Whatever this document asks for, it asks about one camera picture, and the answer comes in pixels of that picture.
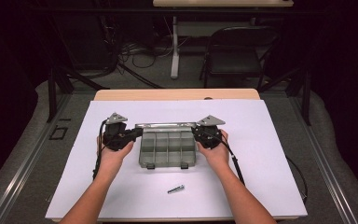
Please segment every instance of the black chair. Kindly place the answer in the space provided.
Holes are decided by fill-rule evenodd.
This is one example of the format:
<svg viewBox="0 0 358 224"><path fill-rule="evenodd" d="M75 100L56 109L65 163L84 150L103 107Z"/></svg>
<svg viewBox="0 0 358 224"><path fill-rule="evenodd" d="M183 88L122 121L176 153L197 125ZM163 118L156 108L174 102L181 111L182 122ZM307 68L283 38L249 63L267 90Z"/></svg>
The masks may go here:
<svg viewBox="0 0 358 224"><path fill-rule="evenodd" d="M270 51L279 41L279 34L268 26L228 27L210 38L201 69L204 88L209 77L259 77L257 89L264 79L265 64Z"/></svg>

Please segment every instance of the white table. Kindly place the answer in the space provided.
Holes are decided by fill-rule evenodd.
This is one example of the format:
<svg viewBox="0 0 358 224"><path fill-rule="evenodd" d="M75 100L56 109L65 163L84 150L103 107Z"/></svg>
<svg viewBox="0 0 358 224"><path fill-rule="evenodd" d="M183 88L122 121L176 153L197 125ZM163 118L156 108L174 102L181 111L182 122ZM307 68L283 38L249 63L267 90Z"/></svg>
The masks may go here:
<svg viewBox="0 0 358 224"><path fill-rule="evenodd" d="M171 97L183 99L187 94L197 92L182 91L183 95L176 95L181 90L172 90ZM130 90L116 91L117 94L115 91L103 92L112 92L118 98L126 93L131 94ZM159 101L139 101L137 99L142 98L142 94L148 99L158 91L151 91L150 94L146 93L149 91L134 92L138 97L135 100L128 97L132 100L90 103L46 218L56 221L62 219L91 183L96 161L95 138L101 122L113 112L129 119L126 122L128 128L135 123L198 121L210 114L224 120L227 124L219 127L229 133L228 142L239 160L247 188L277 219L307 215L264 101L167 100L170 97L162 97ZM170 92L164 90L160 95L170 95ZM239 98L246 97L246 90L235 92L240 95ZM200 90L192 95L215 98L213 90ZM106 94L100 94L98 98L105 100ZM179 167L147 170L138 163L140 142L138 138L132 152L124 160L107 194L99 221L232 219L220 182L199 152L196 166L188 170ZM185 190L167 193L168 189L181 184L186 186Z"/></svg>
<svg viewBox="0 0 358 224"><path fill-rule="evenodd" d="M291 7L292 0L154 0L154 7ZM172 39L173 56L171 78L178 78L179 74L179 50L178 36L207 36L214 31L228 26L245 26L244 22L183 22L179 24L173 17Z"/></svg>

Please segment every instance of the gray carpet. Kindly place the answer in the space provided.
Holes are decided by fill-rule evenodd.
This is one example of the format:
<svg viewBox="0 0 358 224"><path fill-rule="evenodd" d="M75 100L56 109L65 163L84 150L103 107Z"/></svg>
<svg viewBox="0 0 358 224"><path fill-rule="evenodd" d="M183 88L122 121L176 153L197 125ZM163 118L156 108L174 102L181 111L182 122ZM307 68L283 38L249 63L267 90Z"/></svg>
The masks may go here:
<svg viewBox="0 0 358 224"><path fill-rule="evenodd" d="M148 61L147 56L136 56L136 62ZM201 88L202 82L198 80L202 57L199 55L185 56L181 58L179 78L171 80L171 58L157 58L154 64L147 69L136 68L131 61L126 63L128 67L166 88ZM93 79L97 83L112 89L148 89L144 83L139 82L128 73L121 75L118 70L115 73ZM211 81L213 87L252 88L256 81L231 80L225 82L215 79ZM42 146L42 152L27 178L24 186L11 209L7 209L4 223L51 223L44 219L48 209L47 198L54 193L70 149L75 142L81 121L87 111L90 100L93 98L93 90L83 83L74 80L75 94L69 100L68 105L60 114L56 125L67 128L66 136L62 140L48 140ZM43 129L47 119L47 86L46 83L39 88L40 104L34 113L34 117L23 134L7 164L0 172L0 199L5 193L10 180L26 155L32 150L38 135ZM304 132L301 122L296 114L293 100L285 97L281 92L282 87L261 94L266 101L268 110L282 142L283 149L300 168L309 188L306 204L309 215L297 220L285 221L287 223L344 223L337 206L326 186L324 177L319 170L312 154L312 145L309 137ZM351 170L341 159L335 144L334 129L324 109L323 101L312 94L310 120L312 130L328 159L337 180L341 184L348 202L358 220L358 182ZM303 191L304 186L296 169L292 166L298 188Z"/></svg>

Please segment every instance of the plastic compartment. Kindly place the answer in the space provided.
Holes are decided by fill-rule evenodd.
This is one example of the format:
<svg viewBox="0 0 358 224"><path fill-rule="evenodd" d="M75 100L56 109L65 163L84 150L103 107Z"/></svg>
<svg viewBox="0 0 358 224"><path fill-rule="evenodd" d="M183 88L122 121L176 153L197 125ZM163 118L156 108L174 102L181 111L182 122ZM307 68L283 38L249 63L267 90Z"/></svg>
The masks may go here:
<svg viewBox="0 0 358 224"><path fill-rule="evenodd" d="M144 129L139 163L141 167L181 167L196 164L196 143L188 127Z"/></svg>

